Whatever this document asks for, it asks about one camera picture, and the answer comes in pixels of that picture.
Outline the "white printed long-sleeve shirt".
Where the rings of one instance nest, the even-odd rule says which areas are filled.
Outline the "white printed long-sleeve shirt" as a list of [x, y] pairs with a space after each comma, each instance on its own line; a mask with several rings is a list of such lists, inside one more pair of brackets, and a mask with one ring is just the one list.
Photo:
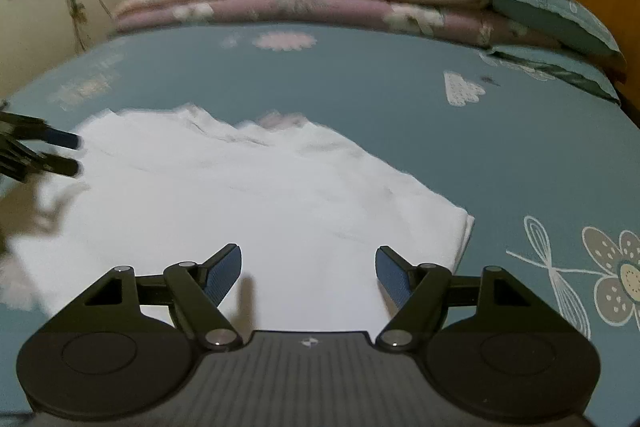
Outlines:
[[158, 274], [232, 243], [242, 274], [221, 310], [241, 332], [372, 333], [388, 317], [378, 247], [451, 269], [474, 223], [299, 116], [231, 126], [193, 105], [107, 110], [78, 133], [81, 175], [44, 176], [2, 210], [10, 251], [50, 313], [116, 265]]

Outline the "teal floral bed sheet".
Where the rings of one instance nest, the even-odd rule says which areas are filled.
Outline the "teal floral bed sheet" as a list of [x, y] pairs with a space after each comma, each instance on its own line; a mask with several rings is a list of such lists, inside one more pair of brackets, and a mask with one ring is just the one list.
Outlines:
[[586, 323], [599, 426], [639, 415], [639, 329], [582, 234], [639, 236], [639, 131], [614, 103], [477, 49], [320, 25], [181, 26], [117, 37], [49, 70], [12, 112], [70, 129], [103, 109], [194, 103], [237, 124], [299, 113], [413, 174], [475, 219], [460, 265], [502, 265]]

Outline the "lower teal pillow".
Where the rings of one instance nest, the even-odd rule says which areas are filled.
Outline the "lower teal pillow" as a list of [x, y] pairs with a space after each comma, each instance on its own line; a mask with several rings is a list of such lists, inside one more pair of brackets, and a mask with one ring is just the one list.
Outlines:
[[536, 46], [505, 44], [480, 50], [478, 54], [488, 65], [520, 70], [540, 81], [556, 78], [598, 98], [620, 104], [620, 97], [603, 70], [578, 55]]

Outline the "teal pillow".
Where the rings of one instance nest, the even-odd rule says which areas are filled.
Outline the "teal pillow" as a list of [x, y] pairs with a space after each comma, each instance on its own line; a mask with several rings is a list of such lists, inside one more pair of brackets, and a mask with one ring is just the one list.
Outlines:
[[620, 104], [620, 97], [603, 70], [578, 55], [536, 46], [505, 44], [480, 50], [478, 54], [488, 65], [520, 70], [540, 81], [556, 78], [598, 98]]
[[600, 58], [622, 58], [611, 31], [575, 0], [490, 0], [501, 15], [555, 38], [567, 48]]

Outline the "purple floral folded quilt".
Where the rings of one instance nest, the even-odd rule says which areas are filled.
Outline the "purple floral folded quilt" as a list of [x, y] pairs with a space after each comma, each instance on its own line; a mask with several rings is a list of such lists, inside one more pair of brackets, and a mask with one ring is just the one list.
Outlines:
[[489, 10], [423, 6], [385, 0], [200, 0], [143, 8], [115, 18], [118, 32], [179, 24], [301, 22], [368, 28], [398, 34], [492, 46], [560, 43], [541, 31]]

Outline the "upper teal pillow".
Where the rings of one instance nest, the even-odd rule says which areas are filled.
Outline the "upper teal pillow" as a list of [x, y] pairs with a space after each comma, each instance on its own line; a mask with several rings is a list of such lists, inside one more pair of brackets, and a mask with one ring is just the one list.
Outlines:
[[575, 0], [490, 0], [501, 15], [555, 38], [567, 48], [600, 58], [622, 58], [611, 31]]

